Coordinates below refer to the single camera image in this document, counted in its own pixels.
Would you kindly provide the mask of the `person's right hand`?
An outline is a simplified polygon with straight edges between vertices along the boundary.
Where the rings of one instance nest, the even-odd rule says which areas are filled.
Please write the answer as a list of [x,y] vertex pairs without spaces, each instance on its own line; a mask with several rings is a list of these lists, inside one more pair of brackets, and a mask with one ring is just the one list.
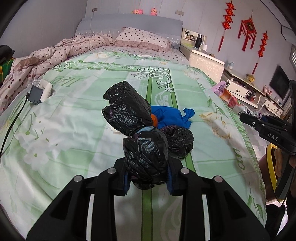
[[[282,169],[283,169],[283,161],[284,161],[282,150],[280,148],[277,148],[274,152],[274,156],[276,159],[275,173],[276,173],[277,177],[281,177]],[[295,166],[296,166],[296,157],[295,156],[290,157],[289,165],[292,168],[295,168]]]

